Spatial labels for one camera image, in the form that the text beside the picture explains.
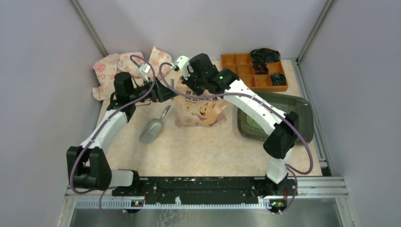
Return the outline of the orange cat litter bag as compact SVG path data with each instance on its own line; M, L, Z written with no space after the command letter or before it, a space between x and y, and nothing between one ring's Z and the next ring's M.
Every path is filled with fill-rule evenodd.
M174 98L178 126L211 127L226 119L223 111L228 102L218 98L198 99L178 95Z

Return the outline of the grey metal scoop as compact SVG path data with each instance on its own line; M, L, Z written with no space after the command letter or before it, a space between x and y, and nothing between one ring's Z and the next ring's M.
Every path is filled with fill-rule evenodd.
M166 117L168 111L170 110L171 106L168 105L162 112L159 118L151 119L143 129L139 140L144 143L151 143L163 130L164 123L163 120Z

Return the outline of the piano-key bag clip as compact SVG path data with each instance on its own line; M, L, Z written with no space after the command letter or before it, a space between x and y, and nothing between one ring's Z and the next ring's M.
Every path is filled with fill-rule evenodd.
M175 80L171 79L170 80L170 85L173 89L175 89ZM173 97L171 98L171 100L174 100L174 98L176 97L176 93L174 93Z

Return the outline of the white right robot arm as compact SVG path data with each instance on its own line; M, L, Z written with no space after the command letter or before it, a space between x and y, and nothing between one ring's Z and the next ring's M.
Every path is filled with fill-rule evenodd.
M218 70L205 53L191 59L180 56L175 65L182 72L182 83L196 96L204 91L209 98L220 97L252 117L268 135L263 144L270 156L266 177L267 191L280 194L284 188L287 156L290 154L298 136L299 117L294 112L280 112L259 95L253 92L237 73L230 69Z

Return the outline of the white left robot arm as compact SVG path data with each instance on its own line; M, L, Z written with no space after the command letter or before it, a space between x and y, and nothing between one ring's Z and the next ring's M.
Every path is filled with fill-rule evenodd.
M158 79L134 86L128 72L116 74L113 84L115 92L110 97L110 104L101 123L79 146L71 146L67 150L69 185L76 194L117 187L123 187L131 196L139 194L142 183L135 179L135 171L112 170L106 153L134 115L137 102L149 100L161 103L177 95Z

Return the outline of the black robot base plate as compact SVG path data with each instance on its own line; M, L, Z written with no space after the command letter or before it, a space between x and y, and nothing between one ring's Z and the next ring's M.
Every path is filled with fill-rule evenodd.
M283 210L295 195L291 178L279 184L267 177L134 177L131 186L113 189L114 197L131 197L129 213L145 209Z

